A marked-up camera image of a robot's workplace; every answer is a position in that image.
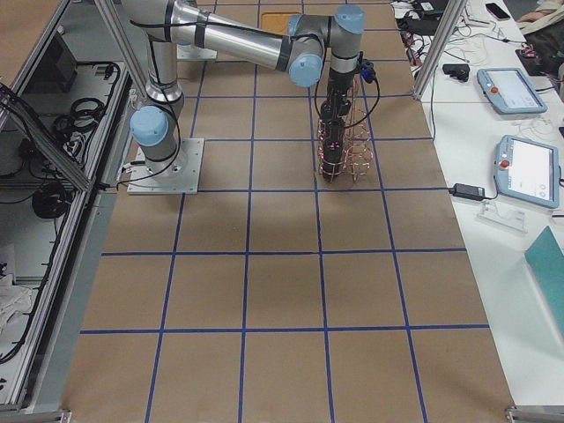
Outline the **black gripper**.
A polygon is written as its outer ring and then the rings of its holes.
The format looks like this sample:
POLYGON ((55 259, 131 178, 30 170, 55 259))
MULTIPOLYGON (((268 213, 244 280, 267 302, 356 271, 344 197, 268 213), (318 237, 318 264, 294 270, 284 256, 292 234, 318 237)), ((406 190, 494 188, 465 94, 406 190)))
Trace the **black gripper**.
POLYGON ((324 120, 344 118, 351 109, 349 92, 353 87, 354 74, 329 71, 326 100, 324 102, 324 120))

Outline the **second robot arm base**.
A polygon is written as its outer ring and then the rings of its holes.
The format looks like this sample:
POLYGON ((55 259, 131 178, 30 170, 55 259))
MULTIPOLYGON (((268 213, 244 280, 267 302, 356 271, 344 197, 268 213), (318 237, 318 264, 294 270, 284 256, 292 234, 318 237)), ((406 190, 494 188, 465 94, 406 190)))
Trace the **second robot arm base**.
POLYGON ((177 56, 182 60, 197 60, 199 56, 205 56, 207 50, 188 43, 186 41, 179 41, 176 44, 177 56))

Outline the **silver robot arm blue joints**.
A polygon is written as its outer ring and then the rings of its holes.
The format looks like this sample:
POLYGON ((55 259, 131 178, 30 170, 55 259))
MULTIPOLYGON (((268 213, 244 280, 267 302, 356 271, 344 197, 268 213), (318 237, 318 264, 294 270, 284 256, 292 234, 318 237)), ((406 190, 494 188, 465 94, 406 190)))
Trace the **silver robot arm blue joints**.
POLYGON ((176 67, 176 44, 186 41, 276 71, 285 71, 303 88, 315 85, 326 60, 330 70, 357 73, 366 13, 345 4, 331 16, 302 14, 294 36, 269 33, 198 9, 189 1, 125 1, 133 26, 146 34, 149 99, 174 102, 182 96, 176 67))

